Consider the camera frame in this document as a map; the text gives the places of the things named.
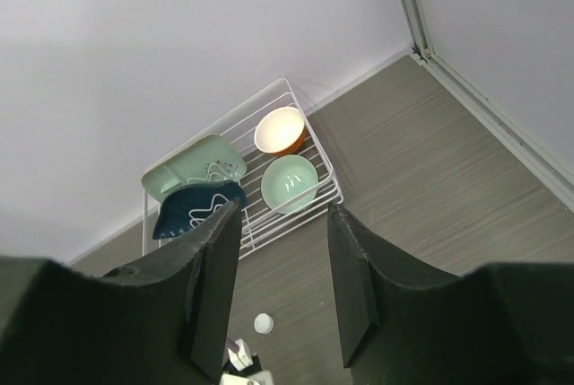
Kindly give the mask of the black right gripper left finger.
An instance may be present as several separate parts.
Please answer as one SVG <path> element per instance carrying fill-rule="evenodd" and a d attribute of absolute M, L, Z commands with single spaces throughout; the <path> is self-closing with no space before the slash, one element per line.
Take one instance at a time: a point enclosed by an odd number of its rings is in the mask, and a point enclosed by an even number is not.
<path fill-rule="evenodd" d="M 234 201 L 101 277 L 2 258 L 2 383 L 217 383 L 240 238 Z"/>

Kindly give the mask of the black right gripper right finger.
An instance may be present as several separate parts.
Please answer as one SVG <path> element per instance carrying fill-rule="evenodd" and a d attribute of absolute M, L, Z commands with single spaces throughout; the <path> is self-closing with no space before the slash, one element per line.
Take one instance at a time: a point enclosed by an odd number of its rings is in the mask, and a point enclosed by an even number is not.
<path fill-rule="evenodd" d="M 436 268 L 332 204 L 327 241 L 343 364 L 356 384 L 570 384 L 573 267 Z"/>

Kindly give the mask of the labelled clear plastic bottle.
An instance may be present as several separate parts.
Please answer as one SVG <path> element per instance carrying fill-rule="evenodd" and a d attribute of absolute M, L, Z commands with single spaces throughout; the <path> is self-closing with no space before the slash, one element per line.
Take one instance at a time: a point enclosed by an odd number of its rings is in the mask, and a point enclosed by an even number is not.
<path fill-rule="evenodd" d="M 222 367 L 220 385 L 274 385 L 272 373 L 262 368 L 244 340 L 227 337 L 225 347 L 228 361 Z"/>

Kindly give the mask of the white loose bottle cap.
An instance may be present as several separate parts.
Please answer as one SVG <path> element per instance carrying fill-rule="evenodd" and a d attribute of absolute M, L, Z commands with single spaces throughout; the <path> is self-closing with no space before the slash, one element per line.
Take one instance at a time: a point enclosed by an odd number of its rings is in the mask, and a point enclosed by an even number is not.
<path fill-rule="evenodd" d="M 267 313 L 259 313 L 254 319 L 254 330 L 262 335 L 271 333 L 274 329 L 274 319 Z"/>

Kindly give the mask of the dark blue leaf plate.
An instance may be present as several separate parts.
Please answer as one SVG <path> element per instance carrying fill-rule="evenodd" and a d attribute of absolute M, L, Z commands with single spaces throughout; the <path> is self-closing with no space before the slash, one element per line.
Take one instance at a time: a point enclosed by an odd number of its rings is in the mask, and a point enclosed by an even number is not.
<path fill-rule="evenodd" d="M 247 205 L 243 188 L 235 181 L 198 183 L 178 188 L 161 203 L 152 238 L 177 238 L 195 229 L 228 202 L 238 200 Z"/>

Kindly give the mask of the green rectangular tray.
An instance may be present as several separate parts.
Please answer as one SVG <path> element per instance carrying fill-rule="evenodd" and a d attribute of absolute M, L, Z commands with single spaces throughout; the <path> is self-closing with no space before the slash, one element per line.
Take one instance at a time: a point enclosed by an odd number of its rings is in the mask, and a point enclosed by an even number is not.
<path fill-rule="evenodd" d="M 142 176 L 144 191 L 158 202 L 177 188 L 197 183 L 238 181 L 247 165 L 235 148 L 216 134 L 203 136 L 156 162 Z"/>

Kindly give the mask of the green round bowl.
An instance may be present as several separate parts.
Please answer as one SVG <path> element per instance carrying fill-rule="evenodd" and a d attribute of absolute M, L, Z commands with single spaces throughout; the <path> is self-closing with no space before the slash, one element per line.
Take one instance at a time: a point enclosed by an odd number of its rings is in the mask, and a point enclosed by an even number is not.
<path fill-rule="evenodd" d="M 318 192 L 318 174 L 313 163 L 299 155 L 274 160 L 261 179 L 265 204 L 279 214 L 302 211 Z"/>

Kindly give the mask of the orange bowl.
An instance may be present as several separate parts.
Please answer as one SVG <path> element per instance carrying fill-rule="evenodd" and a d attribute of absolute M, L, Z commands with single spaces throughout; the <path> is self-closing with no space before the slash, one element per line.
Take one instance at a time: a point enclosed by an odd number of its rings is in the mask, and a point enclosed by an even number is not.
<path fill-rule="evenodd" d="M 254 143 L 262 153 L 284 156 L 297 152 L 306 134 L 302 113 L 294 107 L 281 107 L 261 119 L 255 129 Z"/>

